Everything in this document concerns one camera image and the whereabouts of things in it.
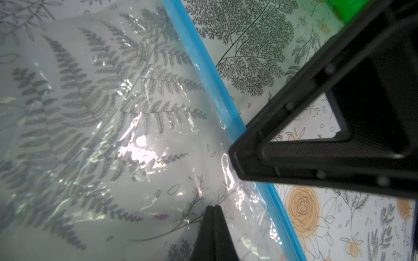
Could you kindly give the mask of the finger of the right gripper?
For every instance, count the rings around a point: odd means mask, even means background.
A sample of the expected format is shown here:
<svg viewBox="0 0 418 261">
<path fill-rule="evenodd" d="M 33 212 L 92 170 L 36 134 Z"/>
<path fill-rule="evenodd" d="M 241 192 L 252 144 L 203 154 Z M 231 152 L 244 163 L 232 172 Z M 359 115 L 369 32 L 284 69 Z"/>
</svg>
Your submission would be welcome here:
<svg viewBox="0 0 418 261">
<path fill-rule="evenodd" d="M 325 94 L 332 138 L 274 141 Z M 229 149 L 246 181 L 418 196 L 418 3 L 370 1 Z"/>
</svg>

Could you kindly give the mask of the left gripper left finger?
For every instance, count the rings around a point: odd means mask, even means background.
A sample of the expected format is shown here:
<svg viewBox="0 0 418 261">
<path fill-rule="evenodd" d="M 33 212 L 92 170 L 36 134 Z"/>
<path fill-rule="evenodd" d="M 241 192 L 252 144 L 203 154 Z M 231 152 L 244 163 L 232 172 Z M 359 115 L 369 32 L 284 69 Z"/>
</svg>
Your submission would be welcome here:
<svg viewBox="0 0 418 261">
<path fill-rule="evenodd" d="M 214 207 L 208 206 L 205 209 L 198 237 L 190 258 L 191 261 L 214 260 L 213 214 Z"/>
</svg>

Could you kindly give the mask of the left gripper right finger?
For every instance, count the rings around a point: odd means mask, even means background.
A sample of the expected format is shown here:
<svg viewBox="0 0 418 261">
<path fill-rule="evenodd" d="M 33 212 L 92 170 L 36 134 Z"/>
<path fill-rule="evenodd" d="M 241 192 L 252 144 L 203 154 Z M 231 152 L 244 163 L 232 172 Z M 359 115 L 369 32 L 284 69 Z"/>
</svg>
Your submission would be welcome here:
<svg viewBox="0 0 418 261">
<path fill-rule="evenodd" d="M 214 251 L 216 261 L 239 261 L 221 206 L 214 207 Z"/>
</svg>

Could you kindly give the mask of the clear bag of buns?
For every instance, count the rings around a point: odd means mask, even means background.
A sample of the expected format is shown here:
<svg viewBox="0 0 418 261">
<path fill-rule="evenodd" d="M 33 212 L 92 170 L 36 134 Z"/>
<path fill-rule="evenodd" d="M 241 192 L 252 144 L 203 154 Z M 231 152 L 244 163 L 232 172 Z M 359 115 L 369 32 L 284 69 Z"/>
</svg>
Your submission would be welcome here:
<svg viewBox="0 0 418 261">
<path fill-rule="evenodd" d="M 297 261 L 161 1 L 1 2 L 1 260 Z"/>
</svg>

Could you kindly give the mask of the green plastic basket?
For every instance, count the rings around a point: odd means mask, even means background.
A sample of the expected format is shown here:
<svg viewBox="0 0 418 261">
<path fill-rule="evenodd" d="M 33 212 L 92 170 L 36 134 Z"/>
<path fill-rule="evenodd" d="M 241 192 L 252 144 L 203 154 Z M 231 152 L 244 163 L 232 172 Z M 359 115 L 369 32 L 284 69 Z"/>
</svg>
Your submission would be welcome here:
<svg viewBox="0 0 418 261">
<path fill-rule="evenodd" d="M 327 0 L 336 17 L 347 24 L 369 0 Z"/>
</svg>

